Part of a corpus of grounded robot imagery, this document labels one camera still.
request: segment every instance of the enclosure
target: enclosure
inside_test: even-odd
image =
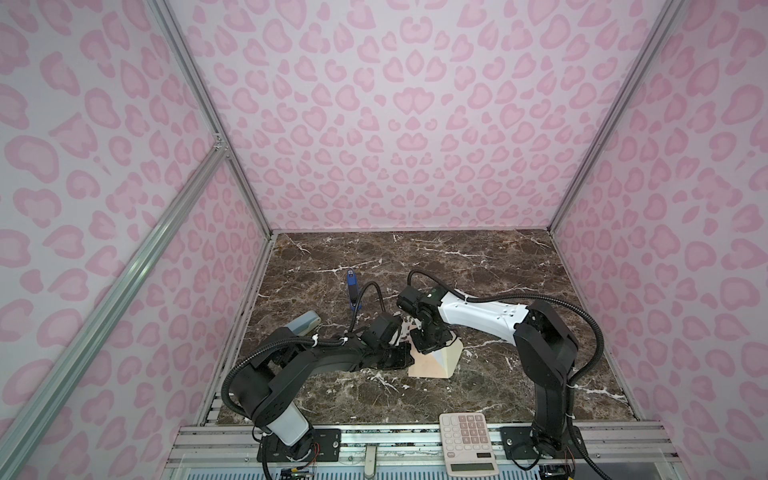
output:
[[[0,12],[0,478],[186,478],[190,438],[228,432],[248,462],[222,375],[307,310],[342,334],[350,267],[393,312],[414,267],[578,303],[607,343],[578,421],[655,429],[655,475],[768,475],[765,2]],[[515,348],[458,333],[450,379],[328,373],[296,402],[352,436],[529,423]]]

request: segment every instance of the aluminum frame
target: aluminum frame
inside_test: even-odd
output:
[[[556,232],[562,226],[568,211],[581,191],[581,187],[584,186],[589,173],[592,172],[592,167],[598,162],[603,146],[616,130],[646,73],[648,73],[656,57],[661,53],[661,49],[667,43],[667,39],[672,35],[677,22],[682,18],[680,13],[685,10],[688,2],[689,0],[667,0],[661,8],[661,13],[656,18],[648,37],[645,39],[645,43],[643,43],[640,49],[640,53],[627,73],[627,78],[621,85],[621,89],[616,95],[613,104],[611,104],[611,109],[608,111],[605,120],[594,136],[594,140],[587,149],[584,160],[576,170],[573,180],[568,185],[568,189],[565,191],[565,195],[563,195],[563,201],[560,202],[557,211],[552,217],[552,222],[550,222],[547,229],[550,232]]]
[[[499,429],[530,426],[529,423],[489,424],[493,452],[499,465],[510,465]],[[600,462],[641,462],[677,464],[677,456],[660,422],[576,422],[592,458]],[[338,462],[328,466],[358,465],[365,461],[366,446],[377,445],[376,464],[442,465],[439,425],[326,425],[341,429]],[[252,468],[257,463],[258,445],[251,438],[252,426],[186,427],[179,431],[166,464],[164,478],[185,478],[190,468]],[[542,459],[542,465],[562,460]]]
[[[573,285],[574,291],[576,292],[576,297],[578,298],[578,301],[581,304],[581,307],[588,311],[587,302],[586,302],[587,297],[584,295],[584,292],[581,291],[581,288],[578,287],[578,284],[574,281],[574,278],[576,277],[571,271],[571,268],[569,267],[569,265],[565,262],[565,257],[563,257],[562,252],[560,251],[560,247],[558,247],[558,243],[557,241],[555,241],[554,234],[552,232],[549,233],[549,238],[550,240],[552,240],[552,245],[554,245],[554,251],[558,254],[558,257],[560,258],[560,260],[562,260],[563,270],[565,270],[565,275],[568,277],[568,281],[571,282],[571,285]],[[614,377],[616,377],[616,381],[618,382],[619,386],[623,390],[624,396],[627,398],[627,403],[632,409],[634,416],[640,420],[650,420],[650,419],[644,418],[643,415],[640,415],[640,412],[642,412],[640,403],[637,401],[636,398],[634,398],[632,389],[629,388],[629,385],[627,384],[627,380],[624,378],[624,375],[621,374],[621,368],[619,367],[618,362],[614,358],[613,353],[611,353],[611,351],[608,348],[606,348],[606,349],[603,349],[603,356],[607,360],[608,366],[611,367],[611,371],[614,374]]]
[[[250,316],[256,306],[261,283],[264,280],[264,274],[266,273],[266,268],[270,262],[276,240],[277,235],[273,234],[271,238],[264,242],[261,254],[256,266],[253,268],[253,274],[251,275],[248,287],[246,288],[247,294],[243,296],[243,301],[238,309],[238,312],[240,313],[232,323],[230,333],[227,336],[227,341],[221,350],[222,355],[219,356],[219,361],[215,370],[216,374],[208,383],[203,396],[203,402],[200,404],[200,408],[197,411],[197,416],[195,417],[196,425],[203,426],[207,424],[207,418],[213,408],[213,404],[216,402],[216,399],[221,398],[221,383],[224,381],[224,377],[232,369],[237,360],[240,346],[243,344],[243,338],[245,337],[245,330],[248,327]]]
[[[176,58],[176,62],[179,64],[184,78],[190,86],[192,95],[200,106],[200,112],[205,117],[211,133],[216,137],[217,141],[220,142],[221,147],[230,153],[227,155],[227,161],[232,167],[232,171],[237,180],[237,187],[243,194],[243,198],[246,199],[246,204],[257,219],[257,223],[259,224],[259,228],[263,235],[267,238],[271,237],[272,229],[270,229],[269,222],[264,216],[264,212],[259,205],[256,194],[250,186],[245,170],[243,170],[243,165],[240,163],[236,152],[231,147],[232,142],[230,141],[229,136],[227,135],[227,130],[224,128],[219,114],[216,111],[214,102],[205,87],[203,77],[197,69],[197,65],[190,53],[190,49],[187,47],[187,43],[184,40],[184,35],[181,33],[181,27],[176,19],[174,10],[170,7],[167,0],[146,0],[146,2],[147,6],[149,6],[154,14],[157,26],[163,32],[163,36]]]
[[[212,148],[127,263],[98,307],[56,360],[0,443],[0,480],[12,480],[37,448],[165,248],[218,171],[227,152]]]

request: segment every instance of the black cable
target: black cable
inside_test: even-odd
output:
[[[386,307],[384,306],[384,296],[382,295],[382,289],[379,284],[376,282],[366,283],[360,291],[360,296],[357,297],[358,300],[357,303],[355,303],[355,310],[352,312],[352,320],[349,322],[349,328],[346,329],[347,332],[353,332],[355,330],[357,314],[360,311],[360,305],[362,304],[362,296],[366,294],[366,290],[368,290],[369,286],[374,286],[376,288],[376,295],[379,297],[379,306],[381,306],[382,312],[386,312]]]
[[[317,346],[341,346],[341,345],[344,345],[345,342],[346,341],[344,339],[336,339],[336,340],[323,339],[323,340],[317,340],[316,345]],[[237,405],[230,398],[230,386],[232,385],[232,381],[234,380],[235,376],[237,376],[237,374],[240,373],[242,369],[248,366],[252,360],[258,357],[263,357],[261,359],[261,361],[263,361],[263,359],[267,358],[276,350],[279,350],[279,349],[282,349],[283,347],[286,347],[288,345],[294,345],[294,344],[315,345],[315,340],[312,339],[311,337],[295,336],[288,339],[275,340],[272,343],[267,343],[266,345],[260,346],[259,348],[254,350],[251,354],[249,354],[242,362],[237,364],[237,366],[231,369],[230,372],[227,373],[227,376],[224,377],[224,381],[221,383],[221,402],[228,409],[232,410],[236,414],[248,418],[248,415],[246,414],[243,407]]]
[[[597,473],[603,480],[611,480],[611,477],[608,476],[607,473],[600,470],[600,467],[595,465],[592,459],[589,458],[589,453],[587,452],[587,449],[584,447],[584,444],[581,443],[581,440],[576,435],[576,430],[574,428],[574,423],[573,423],[574,391],[577,385],[576,382],[580,380],[582,377],[584,377],[585,375],[587,375],[595,366],[597,366],[597,364],[600,362],[600,359],[603,357],[605,339],[603,338],[603,332],[602,330],[600,330],[600,326],[596,321],[594,321],[594,318],[592,318],[592,316],[589,313],[585,312],[583,309],[579,308],[578,306],[573,305],[572,303],[568,303],[564,300],[560,300],[552,296],[539,295],[537,293],[509,293],[509,294],[505,293],[505,294],[494,295],[494,296],[468,296],[463,293],[460,293],[454,288],[451,288],[447,283],[445,283],[444,281],[440,280],[437,276],[435,276],[434,273],[430,273],[426,270],[421,270],[421,269],[414,269],[408,273],[409,285],[411,284],[411,279],[413,278],[413,275],[415,273],[419,273],[423,276],[428,277],[429,279],[433,280],[435,283],[440,285],[442,288],[448,290],[451,294],[457,296],[459,299],[464,300],[467,303],[487,303],[487,302],[498,302],[501,300],[545,300],[555,305],[563,306],[569,309],[571,312],[576,313],[592,328],[592,332],[594,333],[594,339],[595,339],[595,347],[594,347],[594,353],[592,354],[592,358],[590,358],[586,365],[581,367],[576,373],[571,375],[571,377],[568,379],[568,400],[566,402],[566,407],[565,407],[565,415],[566,415],[565,423],[568,428],[568,434],[570,435],[571,440],[573,441],[574,445],[576,446],[576,449],[578,450],[579,454],[581,454],[581,457],[584,459],[587,465],[592,467],[595,473]]]
[[[272,480],[272,474],[270,473],[270,467],[266,461],[266,442],[261,444],[261,469],[264,472],[265,480]]]
[[[256,438],[256,424],[253,424],[253,428],[250,430],[250,436],[253,437],[253,441],[256,443],[261,443],[261,440]]]
[[[512,450],[509,452],[509,454],[510,454],[510,455],[514,454],[516,449],[520,448],[520,446],[525,446],[525,445],[526,445],[525,443],[518,443],[517,445],[514,445],[514,446],[512,447]],[[535,459],[535,460],[533,461],[533,463],[531,463],[529,466],[527,466],[527,467],[523,467],[523,466],[521,466],[519,463],[517,463],[517,462],[515,461],[515,459],[514,459],[514,458],[512,459],[512,463],[514,463],[514,464],[515,464],[515,466],[516,466],[517,468],[521,469],[523,472],[527,472],[528,470],[533,470],[533,468],[534,468],[536,465],[538,465],[538,461],[539,461],[539,460],[541,460],[541,452],[539,452],[538,450],[536,450],[536,459]]]

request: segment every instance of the gray object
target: gray object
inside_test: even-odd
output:
[[[310,310],[291,320],[286,326],[298,336],[305,336],[320,324],[320,315],[315,310]]]
[[[366,480],[376,477],[376,445],[366,445],[366,462],[362,466],[362,474]]]

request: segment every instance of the metal base plate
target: metal base plate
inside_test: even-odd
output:
[[[339,448],[341,446],[340,429],[315,429],[315,442],[320,445],[320,453],[317,454],[318,462],[338,462]],[[262,452],[266,449],[270,454],[269,463],[293,462],[287,455],[286,446],[277,438],[277,435],[261,437],[263,442],[259,449],[257,460],[261,462]]]
[[[584,444],[584,439],[581,437],[581,431],[577,427],[574,427],[576,436]],[[502,445],[504,446],[504,454],[507,460],[535,460],[538,453],[533,449],[533,443],[531,442],[531,427],[501,427],[499,432],[502,434]],[[581,454],[576,449],[571,436],[566,430],[563,434],[563,445],[567,445],[571,448],[571,453],[575,458],[581,458]],[[565,458],[565,451],[559,452],[555,458]]]

